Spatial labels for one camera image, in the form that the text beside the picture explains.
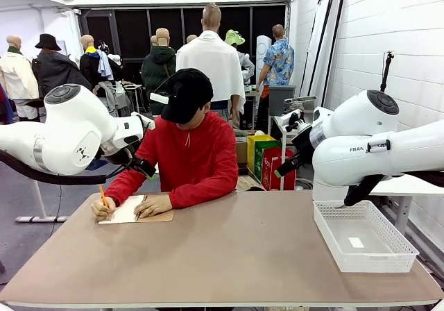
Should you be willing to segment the person's right hand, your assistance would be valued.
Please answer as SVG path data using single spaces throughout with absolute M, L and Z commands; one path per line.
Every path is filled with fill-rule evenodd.
M 117 209 L 114 199 L 105 197 L 107 204 L 104 204 L 102 200 L 96 200 L 91 204 L 91 209 L 96 221 L 110 220 Z

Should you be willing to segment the person's left hand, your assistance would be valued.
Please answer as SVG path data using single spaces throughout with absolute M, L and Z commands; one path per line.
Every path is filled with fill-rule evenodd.
M 147 195 L 134 209 L 137 219 L 152 217 L 172 209 L 171 200 L 168 194 Z

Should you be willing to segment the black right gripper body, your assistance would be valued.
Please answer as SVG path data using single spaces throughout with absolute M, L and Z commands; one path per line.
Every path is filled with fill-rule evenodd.
M 280 172 L 282 177 L 285 177 L 288 173 L 295 171 L 300 166 L 304 165 L 306 157 L 303 153 L 297 152 L 291 156 L 288 160 L 282 163 L 277 170 Z

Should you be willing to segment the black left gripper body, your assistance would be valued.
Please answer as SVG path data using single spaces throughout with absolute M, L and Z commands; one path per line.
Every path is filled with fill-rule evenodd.
M 136 171 L 146 178 L 156 173 L 156 168 L 154 165 L 152 165 L 144 158 L 138 158 L 128 148 L 121 149 L 115 154 L 111 155 L 110 163 L 121 166 L 120 168 L 117 168 L 114 172 L 112 172 L 110 174 L 110 177 L 117 176 L 125 170 Z

